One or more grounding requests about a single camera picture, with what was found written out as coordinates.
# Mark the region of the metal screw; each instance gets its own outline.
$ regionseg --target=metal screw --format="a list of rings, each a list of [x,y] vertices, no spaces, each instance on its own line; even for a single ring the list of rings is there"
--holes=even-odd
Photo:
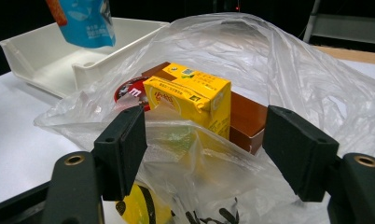
[[[85,160],[84,156],[82,156],[82,155],[75,155],[75,156],[71,156],[68,159],[66,159],[64,161],[64,164],[65,165],[78,165],[81,162],[83,162],[84,160]]]
[[[361,165],[375,168],[375,160],[372,159],[371,157],[367,157],[367,156],[355,156],[354,159],[355,159],[355,161],[357,161]]]

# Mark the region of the red object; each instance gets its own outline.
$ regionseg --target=red object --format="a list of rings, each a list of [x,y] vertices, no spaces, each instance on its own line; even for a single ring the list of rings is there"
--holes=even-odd
[[[146,92],[144,88],[144,81],[149,77],[136,77],[125,83],[123,83],[116,91],[114,95],[115,102],[118,101],[126,93],[131,94],[139,98],[139,104],[144,107],[145,111],[150,110],[149,103],[147,101]]]

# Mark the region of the brown box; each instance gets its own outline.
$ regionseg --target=brown box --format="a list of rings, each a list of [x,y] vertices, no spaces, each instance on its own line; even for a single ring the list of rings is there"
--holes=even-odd
[[[142,76],[157,76],[167,80],[173,80],[173,76],[162,70],[168,65],[169,63],[159,64],[142,73]],[[255,154],[263,141],[266,115],[266,106],[232,92],[229,140],[242,149]]]

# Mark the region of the yellow object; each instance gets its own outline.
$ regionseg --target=yellow object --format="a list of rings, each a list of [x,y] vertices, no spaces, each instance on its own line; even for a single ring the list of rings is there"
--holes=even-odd
[[[155,74],[144,82],[150,108],[155,108],[163,99],[172,104],[183,118],[229,139],[230,81],[177,63],[171,63],[162,72],[174,79]]]
[[[129,224],[165,224],[172,219],[168,205],[161,203],[150,189],[136,184],[123,202],[117,202],[116,208]]]

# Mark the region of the black background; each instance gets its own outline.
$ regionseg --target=black background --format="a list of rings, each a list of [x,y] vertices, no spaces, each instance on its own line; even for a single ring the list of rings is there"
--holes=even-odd
[[[236,11],[237,1],[217,0],[109,0],[113,17],[174,21],[186,16]],[[241,0],[241,11],[257,15],[302,38],[314,0]],[[375,17],[375,0],[322,0],[320,12]],[[45,0],[0,1],[0,41],[53,23]],[[0,75],[10,71],[0,47]]]

